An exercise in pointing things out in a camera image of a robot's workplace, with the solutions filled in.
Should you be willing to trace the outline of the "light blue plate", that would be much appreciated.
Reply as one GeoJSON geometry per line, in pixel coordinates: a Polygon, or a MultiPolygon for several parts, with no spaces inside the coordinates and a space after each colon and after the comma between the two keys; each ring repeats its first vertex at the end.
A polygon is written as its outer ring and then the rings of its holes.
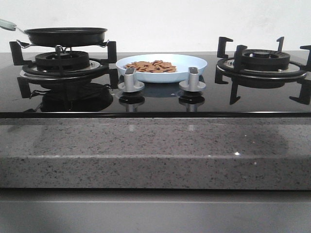
{"type": "Polygon", "coordinates": [[[122,58],[116,62],[116,67],[119,75],[124,75],[126,71],[126,64],[139,61],[153,62],[155,60],[170,62],[172,65],[176,66],[176,72],[150,73],[136,71],[135,77],[137,80],[144,83],[178,83],[188,78],[189,67],[196,67],[198,69],[198,73],[202,75],[207,66],[207,61],[199,57],[181,54],[156,53],[122,58]]]}

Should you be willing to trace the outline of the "brown meat pieces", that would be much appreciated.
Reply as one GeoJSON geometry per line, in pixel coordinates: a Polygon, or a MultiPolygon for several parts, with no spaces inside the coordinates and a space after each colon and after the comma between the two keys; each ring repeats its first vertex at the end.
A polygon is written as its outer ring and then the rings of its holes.
{"type": "Polygon", "coordinates": [[[177,72],[176,66],[170,62],[164,62],[163,60],[154,60],[153,62],[138,61],[128,63],[125,68],[135,68],[136,72],[147,73],[174,73],[177,72]]]}

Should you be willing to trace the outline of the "black frying pan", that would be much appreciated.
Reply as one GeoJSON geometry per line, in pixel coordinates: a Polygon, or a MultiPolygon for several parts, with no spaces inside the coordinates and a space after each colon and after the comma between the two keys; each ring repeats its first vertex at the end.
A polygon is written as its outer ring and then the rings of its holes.
{"type": "MultiPolygon", "coordinates": [[[[19,29],[15,23],[0,20],[0,27],[15,31],[19,29]]],[[[26,34],[30,40],[30,44],[21,43],[24,47],[42,46],[55,47],[83,47],[98,45],[104,42],[106,28],[97,27],[58,27],[58,28],[37,28],[37,29],[19,29],[26,34]]]]}

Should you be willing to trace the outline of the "left silver stove knob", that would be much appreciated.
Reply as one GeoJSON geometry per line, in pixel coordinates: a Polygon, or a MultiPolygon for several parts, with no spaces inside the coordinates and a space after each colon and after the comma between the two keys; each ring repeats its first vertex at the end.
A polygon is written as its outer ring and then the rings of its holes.
{"type": "Polygon", "coordinates": [[[126,93],[134,93],[144,89],[143,82],[137,80],[136,69],[134,67],[128,68],[124,74],[124,82],[118,84],[118,89],[126,93]]]}

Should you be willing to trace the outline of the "silver stove knob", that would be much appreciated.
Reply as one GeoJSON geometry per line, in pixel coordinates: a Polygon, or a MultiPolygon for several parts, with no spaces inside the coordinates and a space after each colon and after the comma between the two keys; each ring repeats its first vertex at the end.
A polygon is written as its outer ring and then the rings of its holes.
{"type": "Polygon", "coordinates": [[[128,68],[124,74],[124,82],[118,84],[118,89],[126,93],[134,93],[144,89],[143,82],[137,80],[136,69],[134,67],[128,68]]]}
{"type": "Polygon", "coordinates": [[[196,67],[189,67],[188,79],[181,81],[179,88],[188,92],[199,92],[206,88],[206,84],[199,81],[198,69],[196,67]]]}

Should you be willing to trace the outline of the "right silver stove knob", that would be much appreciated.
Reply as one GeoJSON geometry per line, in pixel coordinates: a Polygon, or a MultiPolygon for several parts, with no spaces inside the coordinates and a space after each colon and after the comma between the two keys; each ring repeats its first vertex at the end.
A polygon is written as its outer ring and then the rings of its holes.
{"type": "Polygon", "coordinates": [[[199,81],[198,69],[196,67],[189,67],[188,79],[181,81],[179,88],[188,92],[199,92],[206,88],[206,84],[199,81]]]}

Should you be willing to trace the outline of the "black glass gas cooktop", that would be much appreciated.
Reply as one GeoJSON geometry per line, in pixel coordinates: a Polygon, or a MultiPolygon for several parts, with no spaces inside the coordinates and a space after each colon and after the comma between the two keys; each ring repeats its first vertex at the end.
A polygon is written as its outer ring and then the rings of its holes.
{"type": "Polygon", "coordinates": [[[11,55],[0,56],[2,118],[116,117],[310,117],[311,75],[297,80],[260,81],[226,76],[216,70],[213,52],[198,52],[207,61],[200,81],[206,89],[185,92],[177,83],[147,83],[138,93],[118,90],[115,65],[103,76],[71,83],[43,83],[20,77],[11,55]]]}

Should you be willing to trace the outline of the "left burner with grate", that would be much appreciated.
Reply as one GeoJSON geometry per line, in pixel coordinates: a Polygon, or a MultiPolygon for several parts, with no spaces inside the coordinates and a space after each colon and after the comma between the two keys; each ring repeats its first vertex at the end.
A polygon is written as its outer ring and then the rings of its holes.
{"type": "Polygon", "coordinates": [[[35,83],[94,79],[108,74],[109,65],[117,61],[116,42],[106,41],[101,45],[107,48],[106,59],[91,58],[87,52],[66,50],[57,45],[55,51],[38,54],[32,61],[24,60],[22,54],[22,49],[29,44],[19,40],[10,42],[13,63],[22,66],[20,78],[35,83]]]}

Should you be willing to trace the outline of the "burner with grate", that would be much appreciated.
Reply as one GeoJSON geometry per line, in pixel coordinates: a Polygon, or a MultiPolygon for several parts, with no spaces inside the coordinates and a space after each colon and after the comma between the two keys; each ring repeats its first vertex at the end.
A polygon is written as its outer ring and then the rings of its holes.
{"type": "Polygon", "coordinates": [[[297,82],[301,85],[298,97],[289,98],[301,104],[311,102],[311,82],[307,74],[311,71],[311,61],[301,64],[291,60],[291,56],[283,52],[284,37],[277,39],[277,50],[248,49],[245,45],[238,45],[234,55],[226,54],[226,44],[232,39],[220,36],[217,57],[219,61],[215,70],[215,83],[227,84],[224,76],[231,79],[230,103],[234,104],[240,97],[238,87],[274,89],[286,83],[297,82]]]}
{"type": "Polygon", "coordinates": [[[57,45],[55,51],[38,54],[32,61],[24,60],[22,54],[22,49],[29,44],[19,40],[10,42],[13,63],[22,66],[20,78],[35,83],[94,79],[108,74],[109,65],[117,61],[116,42],[106,41],[101,45],[107,48],[106,59],[91,58],[87,52],[66,50],[57,45]]]}

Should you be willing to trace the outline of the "right burner with grate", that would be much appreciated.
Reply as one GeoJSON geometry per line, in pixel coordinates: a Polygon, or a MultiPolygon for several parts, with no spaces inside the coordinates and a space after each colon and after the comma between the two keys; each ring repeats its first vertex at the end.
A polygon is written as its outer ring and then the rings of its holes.
{"type": "Polygon", "coordinates": [[[226,44],[232,39],[220,36],[217,57],[219,61],[215,70],[215,83],[227,84],[224,76],[231,79],[230,103],[234,104],[240,97],[238,87],[274,89],[286,83],[297,82],[301,85],[298,97],[289,98],[301,104],[311,102],[311,82],[307,74],[311,71],[311,61],[301,64],[291,60],[291,56],[283,52],[284,37],[277,39],[277,50],[248,49],[245,45],[238,45],[234,55],[226,54],[226,44]]]}

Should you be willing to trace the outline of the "grey cabinet front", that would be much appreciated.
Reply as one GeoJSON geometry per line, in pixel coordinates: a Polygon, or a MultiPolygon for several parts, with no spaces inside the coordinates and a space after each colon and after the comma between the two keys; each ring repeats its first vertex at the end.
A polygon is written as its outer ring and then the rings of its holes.
{"type": "Polygon", "coordinates": [[[308,233],[310,192],[3,189],[3,233],[308,233]]]}

